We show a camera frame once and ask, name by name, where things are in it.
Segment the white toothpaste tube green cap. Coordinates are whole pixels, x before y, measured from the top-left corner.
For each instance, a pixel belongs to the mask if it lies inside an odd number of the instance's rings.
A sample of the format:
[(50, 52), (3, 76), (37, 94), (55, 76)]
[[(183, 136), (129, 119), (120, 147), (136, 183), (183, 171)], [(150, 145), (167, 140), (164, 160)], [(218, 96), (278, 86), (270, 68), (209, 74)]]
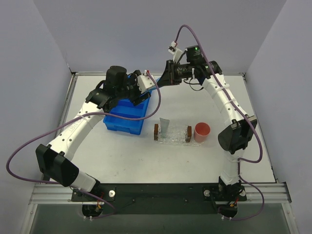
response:
[(160, 120), (160, 134), (163, 138), (165, 138), (167, 136), (168, 133), (168, 127), (170, 124), (170, 120), (169, 119), (165, 119), (165, 118), (159, 118)]

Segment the pink plastic cup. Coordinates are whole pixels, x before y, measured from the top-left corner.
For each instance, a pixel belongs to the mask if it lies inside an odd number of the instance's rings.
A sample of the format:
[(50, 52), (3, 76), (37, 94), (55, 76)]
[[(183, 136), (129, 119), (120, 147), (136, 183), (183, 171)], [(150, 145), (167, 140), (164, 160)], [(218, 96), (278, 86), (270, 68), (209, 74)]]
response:
[(205, 122), (196, 124), (194, 128), (194, 140), (197, 143), (205, 142), (211, 131), (210, 126)]

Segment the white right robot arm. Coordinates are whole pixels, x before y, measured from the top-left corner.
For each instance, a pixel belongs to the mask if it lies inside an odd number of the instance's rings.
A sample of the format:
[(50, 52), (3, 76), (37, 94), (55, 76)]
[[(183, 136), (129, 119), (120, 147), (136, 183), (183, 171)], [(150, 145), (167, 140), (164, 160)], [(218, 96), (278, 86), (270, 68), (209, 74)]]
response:
[(168, 51), (173, 59), (166, 62), (165, 70), (157, 82), (158, 86), (179, 85), (183, 79), (194, 78), (209, 93), (226, 126), (217, 137), (219, 145), (227, 152), (218, 182), (219, 193), (223, 196), (241, 194), (238, 158), (253, 137), (256, 117), (248, 115), (239, 107), (219, 65), (215, 61), (206, 62), (198, 46), (182, 51), (173, 44)]

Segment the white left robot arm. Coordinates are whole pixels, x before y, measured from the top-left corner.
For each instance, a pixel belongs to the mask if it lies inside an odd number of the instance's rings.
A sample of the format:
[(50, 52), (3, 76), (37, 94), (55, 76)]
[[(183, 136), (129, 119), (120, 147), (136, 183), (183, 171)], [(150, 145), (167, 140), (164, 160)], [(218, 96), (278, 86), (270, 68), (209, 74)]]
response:
[(157, 82), (148, 71), (136, 70), (128, 75), (121, 66), (110, 67), (105, 80), (88, 94), (75, 118), (47, 145), (36, 148), (40, 171), (64, 187), (82, 189), (88, 200), (96, 200), (100, 194), (99, 181), (72, 163), (78, 147), (120, 100), (140, 104), (150, 97), (150, 89), (156, 87)]

